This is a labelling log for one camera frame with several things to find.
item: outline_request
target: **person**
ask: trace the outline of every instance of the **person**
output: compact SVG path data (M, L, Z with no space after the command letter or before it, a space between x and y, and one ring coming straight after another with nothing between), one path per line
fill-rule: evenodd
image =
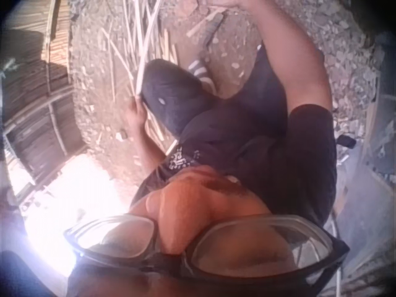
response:
M315 296L348 252L321 228L336 183L321 53L274 0L209 2L254 19L264 45L250 78L221 100L208 77L147 64L126 118L148 176L128 214L65 233L84 255L69 296ZM144 105L178 140L168 156Z

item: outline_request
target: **sunlit ground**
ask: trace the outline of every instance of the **sunlit ground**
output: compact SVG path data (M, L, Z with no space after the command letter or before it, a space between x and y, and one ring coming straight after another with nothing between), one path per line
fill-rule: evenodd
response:
M75 265L75 255L63 232L81 219L90 221L127 209L120 203L108 173L89 156L75 157L61 173L47 191L36 194L36 203L29 208L25 225L43 260L68 277Z

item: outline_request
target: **dirt ground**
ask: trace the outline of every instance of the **dirt ground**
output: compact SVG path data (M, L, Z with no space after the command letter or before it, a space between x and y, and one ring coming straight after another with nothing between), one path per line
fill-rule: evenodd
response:
M119 59L113 58L116 96L111 92L108 41L101 32L109 31L111 39L122 46L127 36L123 24L123 0L79 1L71 25L71 74L75 85L75 112L89 152L114 178L124 203L130 203L144 179L133 140L120 142L116 133L124 127L124 111L130 100L129 80ZM170 31L176 44L180 65L186 67L198 54L207 61L219 95L228 98L248 78L259 32L247 13L239 9L224 12L223 23L215 34L215 42L202 49L198 33L192 38L186 32L210 13L212 8L198 7L191 15L180 16L179 0L165 0L160 11L162 29ZM362 141L365 130L365 107L375 95L376 71L370 66L372 48L363 48L364 34L352 17L336 0L279 0L298 22L304 25L319 49L334 93L336 136L346 134ZM231 65L238 63L236 69ZM163 149L173 138L165 134ZM338 149L339 159L347 153Z

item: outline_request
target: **thigh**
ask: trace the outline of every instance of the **thigh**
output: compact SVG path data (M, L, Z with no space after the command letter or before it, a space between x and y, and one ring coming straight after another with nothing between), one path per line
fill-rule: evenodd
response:
M147 64L142 94L147 107L176 138L193 118L219 102L191 73L161 59Z
M237 102L256 117L264 131L282 136L287 129L287 103L285 89L273 72L264 45L257 52L250 77L231 100Z

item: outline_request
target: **person's left hand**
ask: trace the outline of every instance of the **person's left hand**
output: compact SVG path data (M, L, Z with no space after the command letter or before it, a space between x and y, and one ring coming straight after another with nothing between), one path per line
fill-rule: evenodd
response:
M126 120L128 123L128 130L132 135L144 131L144 125L147 120L147 110L140 95L136 95L135 100L129 105L126 111Z

